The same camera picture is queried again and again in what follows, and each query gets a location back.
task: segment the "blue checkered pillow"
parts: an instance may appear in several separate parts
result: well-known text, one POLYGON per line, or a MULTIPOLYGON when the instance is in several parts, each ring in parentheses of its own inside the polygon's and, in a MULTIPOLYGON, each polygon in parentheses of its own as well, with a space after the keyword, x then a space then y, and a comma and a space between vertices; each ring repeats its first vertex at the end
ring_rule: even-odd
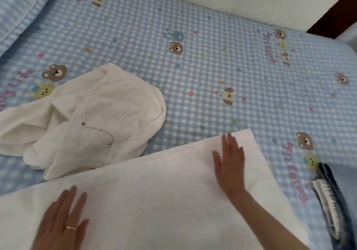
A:
POLYGON ((32 23, 47 0, 0 0, 0 56, 32 23))

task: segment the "checkered fabric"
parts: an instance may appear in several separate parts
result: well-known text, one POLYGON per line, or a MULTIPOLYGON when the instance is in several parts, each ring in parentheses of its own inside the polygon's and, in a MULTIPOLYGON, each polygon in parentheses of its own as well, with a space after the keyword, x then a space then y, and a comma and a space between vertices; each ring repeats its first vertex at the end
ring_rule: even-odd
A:
POLYGON ((48 0, 1 0, 0 56, 33 22, 48 0))
MULTIPOLYGON (((311 249, 331 249, 308 183, 317 161, 356 164, 357 56, 347 45, 178 0, 49 0, 0 58, 0 108, 108 62, 165 97, 166 122, 145 154, 251 128, 311 249), (41 76, 52 64, 67 67, 63 80, 41 76)), ((0 194, 42 174, 1 156, 0 194)))

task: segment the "hand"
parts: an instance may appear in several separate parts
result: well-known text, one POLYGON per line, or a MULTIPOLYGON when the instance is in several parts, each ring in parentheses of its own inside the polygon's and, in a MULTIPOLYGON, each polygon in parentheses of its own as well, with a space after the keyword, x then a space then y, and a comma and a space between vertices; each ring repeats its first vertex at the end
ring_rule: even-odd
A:
POLYGON ((230 201, 247 193, 244 187, 244 150, 239 148, 237 140, 229 133, 222 135, 222 158, 217 151, 212 151, 215 174, 219 186, 230 201))
POLYGON ((87 193, 83 193, 71 213, 71 205, 77 188, 64 190, 57 201, 53 202, 43 215, 33 241, 31 250, 79 250, 86 234, 89 219, 78 225, 87 193))

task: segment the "person's left hand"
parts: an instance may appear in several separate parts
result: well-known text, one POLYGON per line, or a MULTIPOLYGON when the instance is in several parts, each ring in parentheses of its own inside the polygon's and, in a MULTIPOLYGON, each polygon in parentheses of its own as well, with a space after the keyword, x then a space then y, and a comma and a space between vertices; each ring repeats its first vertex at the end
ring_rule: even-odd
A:
POLYGON ((87 201, 87 193, 78 199, 71 213, 77 188, 64 190, 45 212, 31 250, 79 250, 86 234, 89 219, 80 225, 79 219, 87 201))

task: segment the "brown wooden panel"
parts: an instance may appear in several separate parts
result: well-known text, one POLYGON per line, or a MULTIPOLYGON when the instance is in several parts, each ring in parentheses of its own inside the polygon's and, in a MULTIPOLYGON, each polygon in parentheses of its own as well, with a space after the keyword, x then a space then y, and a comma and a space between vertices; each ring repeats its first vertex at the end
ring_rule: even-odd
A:
POLYGON ((307 32, 336 39, 357 22, 357 0, 339 0, 307 32))

